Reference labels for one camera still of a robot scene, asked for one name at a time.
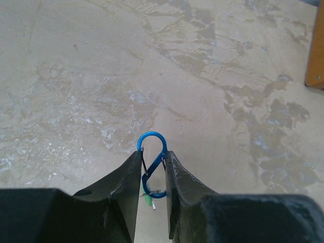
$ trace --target wet patch on floor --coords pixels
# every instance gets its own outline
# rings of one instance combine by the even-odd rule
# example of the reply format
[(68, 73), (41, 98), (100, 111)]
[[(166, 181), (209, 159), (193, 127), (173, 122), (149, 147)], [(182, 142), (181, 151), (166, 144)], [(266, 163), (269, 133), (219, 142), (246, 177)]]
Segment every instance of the wet patch on floor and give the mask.
[(25, 97), (6, 94), (3, 103), (0, 186), (46, 186), (56, 178), (82, 184), (79, 169), (100, 173), (110, 163), (98, 159), (102, 153), (131, 154), (152, 126), (154, 105), (122, 77), (76, 70), (61, 59), (39, 64), (36, 75)]
[[(269, 17), (267, 23), (275, 23), (269, 13), (278, 11), (277, 6), (267, 1), (265, 7), (254, 1), (245, 4), (249, 10), (257, 11), (260, 18)], [(222, 28), (219, 29), (213, 11), (193, 7), (187, 0), (149, 0), (147, 5), (135, 9), (127, 4), (143, 21), (143, 28), (152, 37), (152, 48), (191, 75), (212, 85), (219, 83), (216, 74), (225, 71), (246, 76), (256, 83), (269, 79), (257, 69), (247, 70), (240, 64), (240, 59), (252, 49), (259, 48), (261, 55), (268, 54), (267, 48), (252, 39), (242, 41), (237, 36), (217, 34)]]
[(245, 0), (244, 6), (257, 14), (257, 19), (267, 27), (277, 28), (275, 15), (272, 12), (280, 11), (280, 8), (269, 0)]
[[(250, 168), (255, 178), (260, 178), (267, 187), (267, 193), (307, 193), (305, 187), (319, 182), (316, 173), (307, 166), (308, 162), (281, 142), (293, 134), (298, 123), (310, 119), (309, 112), (296, 102), (277, 98), (271, 100), (273, 91), (285, 90), (291, 81), (289, 76), (282, 74), (262, 91), (247, 86), (222, 87), (225, 91), (225, 109), (235, 121), (245, 124), (248, 129), (248, 149), (253, 159)], [(268, 112), (261, 119), (256, 118), (255, 108), (264, 105)]]

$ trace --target floor stain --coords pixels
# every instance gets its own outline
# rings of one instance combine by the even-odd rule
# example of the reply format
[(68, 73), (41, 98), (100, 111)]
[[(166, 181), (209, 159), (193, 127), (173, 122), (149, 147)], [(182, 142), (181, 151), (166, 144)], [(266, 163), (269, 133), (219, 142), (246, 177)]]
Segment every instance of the floor stain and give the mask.
[(197, 20), (200, 20), (204, 24), (210, 24), (215, 21), (214, 16), (208, 10), (195, 9), (194, 16)]
[(304, 43), (309, 42), (309, 40), (305, 36), (303, 36), (303, 35), (295, 36), (294, 33), (290, 29), (286, 28), (285, 30), (286, 30), (286, 33), (292, 38), (293, 42), (295, 42), (297, 44), (301, 44), (301, 42), (304, 42)]
[(250, 50), (253, 48), (253, 42), (238, 42), (238, 41), (234, 41), (235, 42), (235, 48), (237, 50), (237, 53), (240, 56), (243, 56), (246, 53), (246, 50)]
[[(286, 148), (281, 140), (298, 123), (310, 119), (309, 112), (295, 102), (273, 99), (268, 114), (257, 120), (253, 108), (264, 104), (275, 90), (284, 90), (292, 79), (281, 74), (276, 81), (268, 84), (263, 91), (247, 86), (223, 86), (225, 90), (224, 107), (238, 123), (246, 124), (250, 134), (250, 155), (253, 163), (250, 168), (255, 178), (260, 178), (268, 193), (307, 193), (306, 186), (319, 182), (307, 161)], [(244, 102), (234, 102), (235, 97)]]
[[(39, 82), (35, 90), (42, 88), (44, 91), (38, 91), (30, 98), (41, 99), (46, 93), (47, 99), (53, 98), (52, 102), (56, 103), (56, 107), (61, 107), (60, 110), (53, 108), (45, 112), (47, 117), (43, 122), (46, 129), (58, 136), (67, 136), (67, 139), (71, 136), (69, 131), (72, 127), (73, 131), (78, 132), (81, 126), (90, 129), (100, 125), (101, 133), (104, 133), (100, 139), (108, 149), (114, 147), (114, 151), (129, 153), (133, 150), (138, 134), (152, 122), (148, 117), (154, 113), (154, 105), (131, 85), (120, 82), (118, 78), (85, 71), (75, 72), (60, 60), (40, 65), (37, 73)], [(59, 97), (69, 100), (69, 103), (64, 105), (65, 108), (62, 108), (63, 103)], [(86, 104), (91, 104), (92, 108), (88, 108), (93, 112), (84, 113)], [(107, 131), (110, 134), (109, 139), (106, 136)]]
[(301, 27), (304, 29), (304, 36), (307, 36), (307, 25), (302, 23), (302, 22), (299, 22), (299, 21), (292, 21), (292, 24), (294, 26), (298, 26), (298, 27)]
[(279, 11), (280, 8), (271, 4), (269, 0), (245, 0), (244, 6), (257, 14), (257, 18), (268, 27), (277, 28), (274, 14), (269, 12)]
[(201, 73), (206, 65), (203, 59), (194, 58), (188, 55), (178, 55), (174, 58), (181, 64), (185, 64), (186, 67), (189, 67), (189, 69), (193, 70), (196, 73)]

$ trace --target gray floor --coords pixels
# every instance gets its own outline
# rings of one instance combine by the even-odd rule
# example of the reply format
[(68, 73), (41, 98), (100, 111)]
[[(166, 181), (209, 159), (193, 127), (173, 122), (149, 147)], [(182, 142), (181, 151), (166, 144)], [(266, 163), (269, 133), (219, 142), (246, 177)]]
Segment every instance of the gray floor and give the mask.
[[(324, 206), (324, 92), (304, 87), (316, 7), (297, 0), (0, 1), (0, 186), (68, 193), (139, 136), (220, 193)], [(149, 164), (160, 150), (145, 141)], [(165, 188), (159, 170), (152, 187)], [(136, 242), (169, 242), (166, 200)]]

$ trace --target wooden post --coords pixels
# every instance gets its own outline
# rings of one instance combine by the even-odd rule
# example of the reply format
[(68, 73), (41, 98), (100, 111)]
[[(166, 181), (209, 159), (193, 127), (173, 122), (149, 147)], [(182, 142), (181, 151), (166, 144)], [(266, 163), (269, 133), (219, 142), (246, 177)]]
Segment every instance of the wooden post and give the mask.
[(320, 1), (317, 10), (305, 85), (324, 89), (324, 0)]

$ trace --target blue carabiner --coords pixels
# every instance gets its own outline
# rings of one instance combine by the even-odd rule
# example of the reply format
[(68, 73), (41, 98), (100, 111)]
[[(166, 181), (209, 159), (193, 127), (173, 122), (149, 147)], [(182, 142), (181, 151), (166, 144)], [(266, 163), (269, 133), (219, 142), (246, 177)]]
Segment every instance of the blue carabiner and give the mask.
[(168, 152), (168, 148), (167, 148), (167, 142), (165, 140), (165, 138), (157, 132), (147, 132), (144, 133), (138, 140), (137, 142), (137, 150), (138, 151), (142, 151), (142, 142), (145, 138), (149, 137), (149, 136), (156, 136), (158, 138), (160, 138), (163, 148), (161, 153), (156, 157), (156, 159), (154, 160), (154, 162), (151, 164), (151, 166), (147, 169), (147, 174), (144, 174), (142, 176), (142, 183), (143, 183), (143, 188), (144, 191), (146, 193), (146, 195), (149, 195), (150, 197), (153, 198), (162, 198), (165, 197), (167, 195), (167, 191), (163, 191), (160, 193), (153, 193), (150, 188), (147, 185), (147, 180), (151, 177), (152, 173), (155, 171), (155, 169), (158, 167), (158, 165), (162, 162), (163, 159), (166, 159), (167, 156), (167, 152)]

